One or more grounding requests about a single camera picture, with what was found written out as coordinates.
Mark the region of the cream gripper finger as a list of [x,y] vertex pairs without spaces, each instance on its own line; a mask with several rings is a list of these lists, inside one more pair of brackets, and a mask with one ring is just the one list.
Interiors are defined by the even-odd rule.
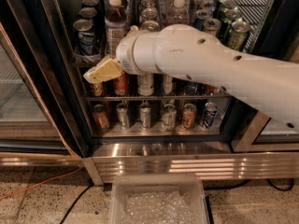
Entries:
[[91,84],[102,83],[120,77],[123,73],[116,59],[106,56],[90,68],[83,77]]

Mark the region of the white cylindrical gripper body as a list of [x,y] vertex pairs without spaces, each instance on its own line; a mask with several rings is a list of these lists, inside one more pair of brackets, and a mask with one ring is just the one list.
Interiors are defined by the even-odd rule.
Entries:
[[121,69],[130,75],[139,74],[134,60],[134,44],[138,32],[139,29],[137,26],[131,26],[128,34],[121,40],[116,49],[116,58]]

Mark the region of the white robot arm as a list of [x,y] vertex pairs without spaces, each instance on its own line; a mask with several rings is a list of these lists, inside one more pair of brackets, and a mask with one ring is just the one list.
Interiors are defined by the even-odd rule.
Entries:
[[281,124],[299,130],[299,64],[229,49],[213,35],[175,24],[160,32],[132,28],[84,78],[100,83],[131,75],[163,74],[226,91]]

